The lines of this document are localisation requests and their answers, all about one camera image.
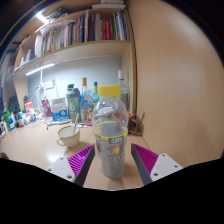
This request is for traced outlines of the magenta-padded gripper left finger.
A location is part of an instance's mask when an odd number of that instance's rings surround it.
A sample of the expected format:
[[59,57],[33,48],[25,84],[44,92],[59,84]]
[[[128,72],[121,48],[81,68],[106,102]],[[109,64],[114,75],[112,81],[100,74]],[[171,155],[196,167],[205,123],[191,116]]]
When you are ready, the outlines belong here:
[[68,158],[58,158],[47,168],[47,171],[78,186],[83,186],[94,156],[95,147],[90,145]]

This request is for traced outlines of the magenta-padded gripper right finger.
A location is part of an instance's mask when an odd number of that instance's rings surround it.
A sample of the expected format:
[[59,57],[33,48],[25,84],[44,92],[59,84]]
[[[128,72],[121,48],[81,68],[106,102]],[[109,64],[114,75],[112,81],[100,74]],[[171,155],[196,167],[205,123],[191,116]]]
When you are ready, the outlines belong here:
[[131,154],[144,185],[182,169],[182,166],[166,153],[156,154],[134,143],[131,144]]

